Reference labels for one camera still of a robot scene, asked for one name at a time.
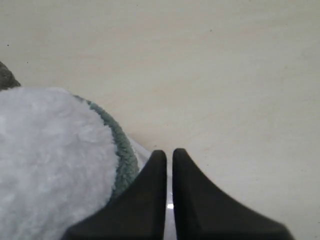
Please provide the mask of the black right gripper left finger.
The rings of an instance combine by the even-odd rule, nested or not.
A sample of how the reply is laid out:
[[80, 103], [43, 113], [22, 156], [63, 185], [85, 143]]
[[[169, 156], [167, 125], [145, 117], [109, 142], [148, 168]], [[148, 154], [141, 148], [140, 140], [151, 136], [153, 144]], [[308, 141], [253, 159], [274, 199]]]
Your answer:
[[167, 203], [167, 157], [151, 153], [133, 183], [94, 215], [71, 226], [64, 240], [161, 240]]

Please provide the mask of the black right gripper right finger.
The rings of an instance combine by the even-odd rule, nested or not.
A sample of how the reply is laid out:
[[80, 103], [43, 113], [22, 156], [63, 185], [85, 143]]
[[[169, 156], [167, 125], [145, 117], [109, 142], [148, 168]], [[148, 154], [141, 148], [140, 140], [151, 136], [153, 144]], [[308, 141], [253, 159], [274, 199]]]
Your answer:
[[291, 240], [290, 231], [239, 203], [200, 170], [188, 152], [172, 156], [174, 220], [179, 240]]

